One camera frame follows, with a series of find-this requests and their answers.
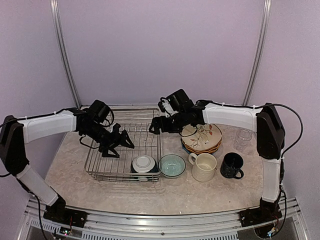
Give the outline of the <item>wire dish rack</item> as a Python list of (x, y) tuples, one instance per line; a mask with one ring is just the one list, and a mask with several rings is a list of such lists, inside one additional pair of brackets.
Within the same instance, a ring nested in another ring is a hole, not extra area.
[[(115, 122), (120, 131), (126, 130), (134, 148), (118, 146), (118, 158), (102, 157), (95, 141), (90, 143), (84, 164), (85, 171), (98, 181), (109, 182), (157, 182), (160, 177), (158, 168), (161, 158), (161, 137), (149, 132), (154, 117), (161, 115), (157, 107), (118, 108), (113, 110)], [(141, 156), (154, 159), (150, 170), (142, 170), (133, 161)]]

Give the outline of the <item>dark teal bowl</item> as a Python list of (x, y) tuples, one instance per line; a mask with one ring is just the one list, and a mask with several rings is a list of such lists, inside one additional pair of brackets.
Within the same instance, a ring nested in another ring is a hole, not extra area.
[(130, 170), (132, 173), (157, 173), (158, 165), (151, 156), (140, 155), (132, 160)]

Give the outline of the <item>blue polka dot plate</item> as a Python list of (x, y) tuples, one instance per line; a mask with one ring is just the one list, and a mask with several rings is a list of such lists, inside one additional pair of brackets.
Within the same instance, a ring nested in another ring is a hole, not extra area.
[(213, 149), (209, 149), (209, 150), (202, 150), (202, 151), (197, 151), (197, 150), (194, 150), (194, 149), (188, 149), (183, 143), (181, 144), (182, 146), (182, 149), (185, 150), (188, 154), (191, 154), (191, 153), (194, 153), (196, 155), (199, 155), (199, 154), (214, 154), (219, 148), (213, 148)]

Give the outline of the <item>yellow polka dot plate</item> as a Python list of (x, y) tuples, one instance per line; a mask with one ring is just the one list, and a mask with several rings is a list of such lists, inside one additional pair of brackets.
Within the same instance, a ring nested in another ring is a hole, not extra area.
[(207, 150), (194, 150), (191, 148), (187, 148), (185, 145), (182, 145), (182, 148), (187, 152), (187, 153), (195, 153), (195, 154), (203, 154), (203, 153), (208, 153), (208, 154), (213, 154), (218, 151), (219, 146)]

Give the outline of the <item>light blue patterned bowl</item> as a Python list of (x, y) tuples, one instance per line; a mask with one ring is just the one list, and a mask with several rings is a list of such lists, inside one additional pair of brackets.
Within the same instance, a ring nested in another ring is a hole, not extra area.
[(176, 154), (167, 154), (158, 162), (161, 174), (168, 179), (180, 177), (186, 170), (185, 160)]

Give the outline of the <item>cream plate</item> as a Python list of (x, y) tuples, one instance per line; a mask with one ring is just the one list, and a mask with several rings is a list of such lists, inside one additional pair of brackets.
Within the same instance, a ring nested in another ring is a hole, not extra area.
[(181, 139), (189, 147), (208, 149), (222, 140), (222, 132), (215, 124), (189, 124), (182, 129)]

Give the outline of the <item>cream ribbed mug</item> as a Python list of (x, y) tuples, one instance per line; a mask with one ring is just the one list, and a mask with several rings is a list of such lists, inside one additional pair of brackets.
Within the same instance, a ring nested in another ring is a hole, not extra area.
[(190, 153), (188, 161), (192, 165), (191, 174), (198, 182), (208, 182), (213, 179), (217, 167), (217, 159), (209, 153), (199, 155)]

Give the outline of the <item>dark blue mug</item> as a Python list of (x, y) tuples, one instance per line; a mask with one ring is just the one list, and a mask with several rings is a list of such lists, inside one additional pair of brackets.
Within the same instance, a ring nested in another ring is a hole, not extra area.
[(242, 170), (243, 165), (244, 160), (239, 154), (229, 152), (223, 158), (220, 173), (227, 179), (239, 180), (244, 177), (244, 172)]

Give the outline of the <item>clear glass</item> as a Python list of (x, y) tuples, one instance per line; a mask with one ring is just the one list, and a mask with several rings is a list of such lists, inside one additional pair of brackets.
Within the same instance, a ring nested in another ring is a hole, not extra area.
[(253, 132), (248, 130), (248, 129), (240, 128), (240, 129), (237, 130), (236, 136), (240, 140), (247, 142), (247, 141), (250, 141), (252, 139)]
[(247, 148), (249, 143), (250, 143), (249, 140), (243, 140), (243, 139), (237, 138), (234, 140), (233, 148), (239, 152), (243, 152)]

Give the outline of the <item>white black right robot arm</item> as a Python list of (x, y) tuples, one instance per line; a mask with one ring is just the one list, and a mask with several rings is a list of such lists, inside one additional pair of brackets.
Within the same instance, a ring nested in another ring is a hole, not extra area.
[(164, 116), (154, 117), (149, 132), (181, 133), (187, 125), (219, 124), (246, 129), (256, 133), (256, 149), (262, 159), (263, 188), (259, 207), (240, 212), (246, 221), (281, 218), (279, 207), (281, 183), (284, 178), (283, 154), (285, 129), (276, 108), (216, 103), (211, 100), (193, 102), (183, 89), (162, 97), (158, 107)]

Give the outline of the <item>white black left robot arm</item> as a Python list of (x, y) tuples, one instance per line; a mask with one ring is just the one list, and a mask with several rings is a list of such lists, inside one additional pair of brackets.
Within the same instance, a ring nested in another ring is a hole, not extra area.
[(45, 137), (77, 132), (81, 137), (90, 137), (98, 143), (98, 151), (104, 158), (119, 158), (118, 146), (134, 149), (126, 130), (120, 130), (118, 123), (104, 124), (113, 112), (108, 105), (95, 100), (85, 109), (64, 108), (59, 111), (16, 118), (8, 115), (0, 128), (0, 159), (7, 172), (38, 197), (46, 205), (46, 212), (63, 223), (70, 218), (65, 200), (30, 167), (25, 145)]

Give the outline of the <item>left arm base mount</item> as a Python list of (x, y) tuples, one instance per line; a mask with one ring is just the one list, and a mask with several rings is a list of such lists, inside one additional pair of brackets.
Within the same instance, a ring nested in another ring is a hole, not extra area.
[(85, 211), (64, 208), (62, 211), (46, 209), (44, 219), (69, 227), (84, 228), (88, 214)]

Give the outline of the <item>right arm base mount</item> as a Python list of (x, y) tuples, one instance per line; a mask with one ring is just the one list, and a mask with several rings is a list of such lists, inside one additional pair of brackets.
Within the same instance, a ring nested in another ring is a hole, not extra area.
[(260, 207), (248, 208), (246, 210), (240, 211), (238, 214), (242, 227), (267, 223), (270, 221), (280, 219), (283, 216), (282, 212), (279, 209), (271, 212), (267, 208)]

